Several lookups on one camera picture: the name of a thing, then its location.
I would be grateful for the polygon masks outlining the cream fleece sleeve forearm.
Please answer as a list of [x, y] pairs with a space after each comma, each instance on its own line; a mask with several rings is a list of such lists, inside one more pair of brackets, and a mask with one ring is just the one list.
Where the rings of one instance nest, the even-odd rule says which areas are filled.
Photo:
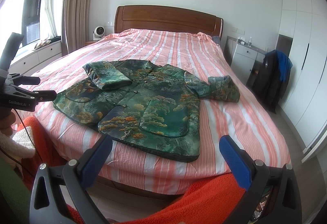
[[21, 162], [22, 159], [32, 158], [36, 154], [31, 127], [27, 127], [31, 139], [25, 129], [22, 129], [8, 137], [1, 133], [1, 149], [10, 157]]

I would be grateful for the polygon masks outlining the person's left hand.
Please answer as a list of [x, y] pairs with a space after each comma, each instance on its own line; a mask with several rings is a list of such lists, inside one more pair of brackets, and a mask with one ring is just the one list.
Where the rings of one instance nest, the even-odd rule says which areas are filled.
[[5, 136], [10, 137], [13, 134], [12, 125], [16, 121], [16, 116], [13, 112], [10, 112], [10, 114], [7, 117], [0, 119], [0, 131]]

